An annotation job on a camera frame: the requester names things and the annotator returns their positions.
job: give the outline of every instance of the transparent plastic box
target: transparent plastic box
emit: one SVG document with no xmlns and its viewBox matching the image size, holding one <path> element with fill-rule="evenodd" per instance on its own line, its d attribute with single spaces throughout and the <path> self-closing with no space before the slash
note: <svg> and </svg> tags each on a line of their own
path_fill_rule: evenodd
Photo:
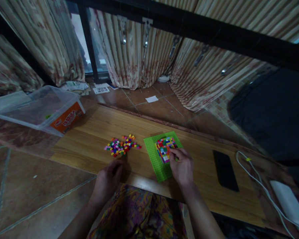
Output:
<svg viewBox="0 0 299 239">
<path fill-rule="evenodd" d="M 85 114 L 79 95 L 46 85 L 0 111 L 0 119 L 63 137 L 51 124 L 76 102 Z"/>
</svg>

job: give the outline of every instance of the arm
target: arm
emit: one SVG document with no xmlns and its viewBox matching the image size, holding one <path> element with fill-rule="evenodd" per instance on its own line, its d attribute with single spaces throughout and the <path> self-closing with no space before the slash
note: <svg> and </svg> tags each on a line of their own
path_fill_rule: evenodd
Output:
<svg viewBox="0 0 299 239">
<path fill-rule="evenodd" d="M 224 239 L 225 236 L 194 183 L 193 159 L 183 148 L 170 149 L 170 152 L 170 167 L 187 204 L 195 238 Z"/>
<path fill-rule="evenodd" d="M 123 163 L 121 160 L 114 160 L 98 173 L 90 200 L 83 206 L 59 238 L 86 239 L 100 211 L 117 189 Z"/>
</svg>

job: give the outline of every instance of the curtain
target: curtain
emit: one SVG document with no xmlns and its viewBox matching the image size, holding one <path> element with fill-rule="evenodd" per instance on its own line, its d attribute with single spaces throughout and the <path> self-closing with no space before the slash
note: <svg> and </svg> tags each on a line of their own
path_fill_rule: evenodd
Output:
<svg viewBox="0 0 299 239">
<path fill-rule="evenodd" d="M 64 0 L 0 0 L 0 13 L 57 86 L 68 80 L 85 81 Z"/>
<path fill-rule="evenodd" d="M 299 39 L 299 1 L 199 0 L 195 13 L 290 42 Z M 199 111 L 265 62 L 212 46 L 195 67 L 203 43 L 185 38 L 179 49 L 171 88 L 184 107 Z M 226 76 L 221 71 L 235 62 Z"/>
<path fill-rule="evenodd" d="M 14 47 L 0 35 L 0 95 L 21 90 L 33 92 L 43 84 Z"/>
<path fill-rule="evenodd" d="M 157 0 L 187 11 L 193 11 L 195 1 Z M 170 59 L 174 35 L 159 29 L 150 28 L 149 40 L 143 47 L 144 24 L 126 21 L 126 44 L 122 44 L 121 20 L 117 16 L 90 9 L 90 28 L 103 51 L 112 83 L 118 87 L 150 87 L 171 65 L 180 44 Z"/>
</svg>

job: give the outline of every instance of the white cable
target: white cable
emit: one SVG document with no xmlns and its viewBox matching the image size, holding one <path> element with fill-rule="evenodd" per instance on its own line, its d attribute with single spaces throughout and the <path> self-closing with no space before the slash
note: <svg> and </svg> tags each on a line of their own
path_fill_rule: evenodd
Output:
<svg viewBox="0 0 299 239">
<path fill-rule="evenodd" d="M 295 238 L 292 236 L 292 234 L 290 233 L 290 231 L 287 229 L 287 227 L 286 227 L 286 225 L 285 225 L 285 223 L 284 223 L 284 221 L 283 221 L 283 219 L 282 219 L 281 216 L 283 216 L 287 221 L 289 221 L 289 222 L 291 222 L 292 224 L 294 224 L 297 228 L 298 228 L 299 226 L 298 226 L 297 224 L 295 224 L 294 222 L 290 221 L 290 220 L 289 220 L 289 219 L 282 213 L 282 211 L 281 211 L 280 208 L 275 204 L 275 202 L 272 200 L 272 198 L 271 198 L 271 196 L 270 196 L 270 194 L 269 194 L 269 191 L 268 191 L 267 188 L 260 182 L 260 181 L 261 181 L 261 177 L 260 177 L 259 173 L 257 172 L 257 170 L 256 170 L 256 169 L 254 168 L 254 166 L 252 165 L 251 161 L 249 161 L 249 163 L 250 163 L 250 165 L 252 166 L 252 168 L 255 170 L 255 172 L 257 173 L 257 175 L 258 175 L 258 177 L 259 177 L 259 181 L 258 181 L 254 176 L 252 176 L 252 175 L 248 172 L 248 170 L 245 169 L 244 166 L 239 162 L 239 159 L 238 159 L 238 154 L 239 154 L 239 153 L 240 153 L 241 155 L 243 155 L 243 156 L 247 159 L 246 155 L 244 155 L 244 154 L 243 154 L 242 152 L 240 152 L 240 151 L 237 151 L 237 153 L 236 153 L 236 160 L 237 160 L 237 162 L 238 162 L 239 165 L 246 171 L 246 173 L 247 173 L 250 177 L 252 177 L 254 180 L 256 180 L 256 182 L 258 182 L 258 183 L 263 187 L 263 189 L 265 190 L 265 193 L 266 193 L 267 197 L 269 198 L 269 200 L 271 201 L 272 205 L 274 206 L 274 208 L 275 208 L 276 211 L 278 212 L 278 215 L 279 215 L 279 217 L 280 217 L 280 219 L 281 219 L 281 222 L 282 222 L 284 228 L 286 229 L 286 231 L 288 232 L 288 234 L 289 234 L 293 239 L 295 239 Z"/>
</svg>

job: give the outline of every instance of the orange label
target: orange label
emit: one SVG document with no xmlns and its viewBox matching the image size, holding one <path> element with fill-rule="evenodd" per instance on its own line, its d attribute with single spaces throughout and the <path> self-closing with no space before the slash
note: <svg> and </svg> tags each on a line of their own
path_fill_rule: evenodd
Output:
<svg viewBox="0 0 299 239">
<path fill-rule="evenodd" d="M 50 124 L 50 126 L 65 134 L 83 114 L 79 103 L 75 102 L 67 111 Z"/>
</svg>

